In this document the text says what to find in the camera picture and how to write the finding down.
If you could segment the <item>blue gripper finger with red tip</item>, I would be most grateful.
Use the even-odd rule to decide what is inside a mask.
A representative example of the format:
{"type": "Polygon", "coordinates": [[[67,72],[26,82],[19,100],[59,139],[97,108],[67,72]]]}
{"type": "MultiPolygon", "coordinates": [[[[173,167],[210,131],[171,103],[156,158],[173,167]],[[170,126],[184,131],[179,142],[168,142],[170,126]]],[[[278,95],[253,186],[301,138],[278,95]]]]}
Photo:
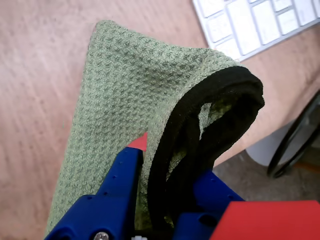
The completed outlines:
{"type": "Polygon", "coordinates": [[[81,196],[46,236],[47,240],[141,240],[135,211],[147,135],[120,151],[96,194],[81,196]]]}
{"type": "Polygon", "coordinates": [[[230,202],[244,200],[211,170],[193,183],[192,196],[195,202],[179,215],[173,240],[208,240],[230,202]]]}

